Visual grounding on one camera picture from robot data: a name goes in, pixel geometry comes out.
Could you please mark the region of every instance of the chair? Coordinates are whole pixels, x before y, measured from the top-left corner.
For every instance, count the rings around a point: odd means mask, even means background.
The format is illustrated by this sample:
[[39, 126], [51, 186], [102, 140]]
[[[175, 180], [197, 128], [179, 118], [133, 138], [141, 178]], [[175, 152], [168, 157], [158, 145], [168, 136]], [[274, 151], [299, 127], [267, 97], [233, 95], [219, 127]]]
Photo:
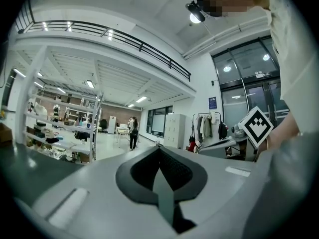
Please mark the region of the chair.
[[106, 129], [108, 127], [108, 123], [107, 123], [106, 119], [101, 120], [100, 127], [102, 128], [102, 132], [106, 132]]

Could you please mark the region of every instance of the fluorescent light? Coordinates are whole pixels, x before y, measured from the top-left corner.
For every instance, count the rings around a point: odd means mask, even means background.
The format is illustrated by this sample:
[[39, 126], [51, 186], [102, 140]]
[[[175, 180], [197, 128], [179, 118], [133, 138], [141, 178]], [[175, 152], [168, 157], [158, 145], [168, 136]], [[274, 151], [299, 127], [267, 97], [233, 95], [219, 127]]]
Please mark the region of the fluorescent light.
[[231, 67], [230, 66], [225, 66], [224, 67], [224, 72], [229, 72], [231, 70]]
[[138, 99], [138, 100], [136, 101], [136, 103], [140, 103], [141, 101], [145, 100], [146, 98], [147, 98], [147, 97], [142, 97], [142, 98]]
[[92, 81], [86, 81], [86, 83], [89, 85], [89, 87], [90, 87], [91, 89], [94, 88]]
[[268, 59], [270, 59], [270, 56], [268, 54], [266, 54], [263, 59], [264, 59], [264, 61], [267, 61]]
[[20, 76], [25, 78], [25, 75], [23, 73], [21, 73], [20, 71], [18, 71], [16, 68], [14, 68], [14, 71], [19, 74]]
[[190, 19], [191, 22], [193, 22], [195, 24], [200, 23], [200, 20], [198, 20], [198, 18], [196, 18], [193, 13], [190, 14], [189, 19]]
[[37, 82], [34, 82], [36, 85], [38, 85], [40, 88], [42, 88], [43, 89], [43, 86], [42, 85], [40, 85], [40, 84], [38, 84]]
[[45, 30], [45, 31], [49, 31], [49, 29], [47, 28], [48, 26], [46, 25], [46, 23], [45, 23], [45, 22], [42, 22], [42, 24], [43, 24], [43, 26], [44, 26], [44, 30]]
[[69, 31], [69, 32], [72, 32], [71, 22], [68, 21], [67, 24], [68, 24], [68, 31]]
[[113, 30], [109, 30], [109, 40], [112, 41], [112, 36], [113, 36]]
[[66, 94], [66, 92], [64, 91], [64, 90], [62, 90], [62, 89], [60, 89], [60, 88], [57, 88], [59, 91], [61, 91], [62, 93], [65, 93]]

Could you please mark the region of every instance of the brown wall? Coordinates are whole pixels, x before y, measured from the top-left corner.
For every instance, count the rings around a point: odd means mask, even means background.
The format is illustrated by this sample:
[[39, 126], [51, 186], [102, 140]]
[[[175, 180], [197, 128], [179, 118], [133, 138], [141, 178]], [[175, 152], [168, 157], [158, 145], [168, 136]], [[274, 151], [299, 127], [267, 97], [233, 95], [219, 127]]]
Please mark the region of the brown wall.
[[127, 124], [130, 117], [137, 117], [138, 122], [141, 121], [141, 115], [142, 112], [120, 108], [120, 107], [114, 107], [114, 106], [108, 106], [108, 105], [102, 105], [102, 114], [101, 114], [101, 120], [106, 119], [109, 125], [110, 116], [116, 117], [116, 123], [118, 124]]
[[[66, 96], [62, 96], [62, 101], [67, 101], [67, 97]], [[79, 98], [71, 98], [70, 101], [71, 104], [75, 104], [75, 105], [80, 105], [81, 104], [81, 99]], [[53, 114], [53, 103], [41, 100], [40, 103], [42, 106], [44, 106], [48, 112], [48, 115], [52, 115]], [[64, 113], [65, 113], [65, 109], [66, 106], [62, 106], [60, 105], [61, 110], [59, 113], [59, 116], [63, 118]], [[76, 115], [75, 111], [70, 111], [71, 114]], [[108, 106], [108, 105], [102, 105], [102, 114], [101, 114], [101, 120], [102, 119], [106, 119], [108, 125], [109, 125], [109, 120], [110, 120], [110, 116], [115, 116], [116, 117], [116, 123], [118, 124], [127, 124], [127, 122], [129, 121], [130, 117], [137, 117], [138, 122], [141, 123], [141, 115], [142, 112], [139, 111], [135, 111], [135, 110], [130, 110], [130, 109], [125, 109], [125, 108], [120, 108], [120, 107], [114, 107], [114, 106]], [[76, 117], [74, 116], [70, 116], [70, 119], [72, 120], [76, 120]]]

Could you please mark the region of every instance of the blue sign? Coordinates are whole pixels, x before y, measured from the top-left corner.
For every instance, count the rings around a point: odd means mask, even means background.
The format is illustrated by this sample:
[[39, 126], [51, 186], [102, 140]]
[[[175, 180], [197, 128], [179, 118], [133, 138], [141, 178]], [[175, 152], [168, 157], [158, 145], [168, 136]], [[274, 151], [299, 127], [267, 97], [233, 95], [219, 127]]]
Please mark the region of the blue sign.
[[209, 109], [217, 109], [217, 101], [216, 101], [216, 97], [213, 98], [209, 98], [208, 99], [208, 103], [209, 103]]

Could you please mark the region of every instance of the railing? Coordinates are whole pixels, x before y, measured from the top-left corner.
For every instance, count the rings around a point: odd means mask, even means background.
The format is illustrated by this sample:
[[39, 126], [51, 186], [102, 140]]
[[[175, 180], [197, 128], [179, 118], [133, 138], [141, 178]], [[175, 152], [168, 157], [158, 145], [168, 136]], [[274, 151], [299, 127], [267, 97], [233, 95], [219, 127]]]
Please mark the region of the railing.
[[166, 54], [152, 47], [151, 45], [143, 42], [126, 34], [124, 32], [118, 31], [116, 29], [111, 29], [109, 27], [83, 22], [83, 21], [71, 21], [71, 20], [48, 20], [46, 22], [35, 22], [30, 3], [28, 3], [29, 13], [27, 13], [26, 5], [22, 7], [18, 18], [15, 23], [19, 33], [36, 32], [36, 31], [69, 31], [76, 33], [83, 33], [94, 35], [97, 37], [105, 38], [106, 41], [114, 41], [130, 47], [136, 48], [139, 52], [144, 52], [162, 63], [166, 64], [170, 69], [173, 69], [186, 77], [190, 81], [191, 73], [175, 62], [173, 59], [168, 57]]

